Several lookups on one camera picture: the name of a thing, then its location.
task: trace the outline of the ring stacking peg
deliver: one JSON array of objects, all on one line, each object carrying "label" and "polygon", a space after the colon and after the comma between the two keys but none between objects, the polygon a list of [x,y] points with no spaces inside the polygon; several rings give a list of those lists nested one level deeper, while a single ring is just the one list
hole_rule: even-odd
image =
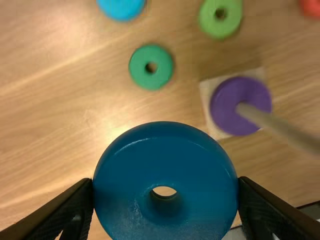
[{"label": "ring stacking peg", "polygon": [[210,100],[211,117],[226,133],[244,136],[265,128],[293,147],[320,154],[319,137],[305,133],[271,114],[271,108],[268,88],[257,79],[244,76],[222,82]]},{"label": "ring stacking peg", "polygon": [[228,134],[245,136],[260,129],[237,113],[240,103],[247,103],[270,113],[272,99],[268,88],[251,77],[232,77],[221,83],[210,101],[210,113],[215,124]]},{"label": "ring stacking peg", "polygon": [[[171,196],[153,191],[165,186]],[[220,145],[177,122],[118,137],[93,177],[94,206],[113,240],[222,239],[238,208],[238,179]]]}]

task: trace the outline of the blue donut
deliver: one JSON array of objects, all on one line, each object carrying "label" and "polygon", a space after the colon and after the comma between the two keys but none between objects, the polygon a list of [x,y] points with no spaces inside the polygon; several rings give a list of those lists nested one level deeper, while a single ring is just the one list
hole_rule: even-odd
[{"label": "blue donut", "polygon": [[[153,188],[167,186],[169,197]],[[152,122],[119,136],[93,177],[94,207],[113,240],[221,239],[238,209],[238,179],[206,133]]]},{"label": "blue donut", "polygon": [[145,6],[145,0],[97,0],[97,3],[108,17],[121,22],[134,19]]}]

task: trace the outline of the stacking toy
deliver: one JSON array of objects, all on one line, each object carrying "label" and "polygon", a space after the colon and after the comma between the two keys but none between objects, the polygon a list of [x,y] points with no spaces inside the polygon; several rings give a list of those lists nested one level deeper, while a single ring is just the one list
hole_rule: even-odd
[{"label": "stacking toy", "polygon": [[212,94],[209,108],[214,123],[226,133],[245,136],[266,128],[294,147],[320,154],[318,137],[271,114],[270,92],[257,79],[237,76],[223,81]]},{"label": "stacking toy", "polygon": [[239,28],[242,17],[242,0],[205,0],[198,21],[205,33],[224,39]]},{"label": "stacking toy", "polygon": [[142,12],[145,0],[97,0],[97,4],[109,18],[127,22]]},{"label": "stacking toy", "polygon": [[[176,190],[162,196],[159,186]],[[98,219],[113,240],[222,239],[238,208],[237,175],[206,133],[152,122],[118,137],[93,177]]]},{"label": "stacking toy", "polygon": [[174,73],[174,62],[163,47],[149,44],[133,53],[129,72],[140,87],[151,91],[158,90],[170,81]]}]

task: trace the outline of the wood grain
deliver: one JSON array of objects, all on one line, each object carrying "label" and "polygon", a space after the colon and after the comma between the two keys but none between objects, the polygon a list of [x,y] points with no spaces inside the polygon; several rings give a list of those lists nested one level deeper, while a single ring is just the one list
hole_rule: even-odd
[{"label": "wood grain", "polygon": [[[215,41],[197,25],[201,0],[150,0],[123,24],[92,0],[0,0],[0,230],[84,177],[126,130],[177,121],[206,131],[200,80],[263,66],[274,113],[320,134],[320,21],[296,1],[244,1],[238,33]],[[132,52],[174,56],[161,91],[137,87]],[[293,206],[320,199],[320,161],[265,131],[221,142],[237,174]],[[94,216],[89,239],[106,239]]]}]

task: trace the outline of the ring hole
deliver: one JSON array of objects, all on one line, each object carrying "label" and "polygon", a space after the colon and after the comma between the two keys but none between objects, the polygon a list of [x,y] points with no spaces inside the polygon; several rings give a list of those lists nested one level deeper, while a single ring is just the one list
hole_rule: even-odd
[{"label": "ring hole", "polygon": [[158,69],[157,64],[154,62],[149,62],[147,65],[145,65],[145,70],[149,74],[154,74]]},{"label": "ring hole", "polygon": [[149,192],[147,199],[155,221],[161,218],[165,218],[166,223],[169,223],[170,219],[179,221],[183,214],[182,196],[171,187],[155,187]]},{"label": "ring hole", "polygon": [[176,190],[168,186],[158,186],[152,189],[152,191],[158,195],[158,197],[165,199],[172,198],[177,193]]},{"label": "ring hole", "polygon": [[223,21],[227,18],[228,13],[227,13],[227,9],[220,7],[218,8],[215,13],[214,13],[214,17],[217,20]]}]

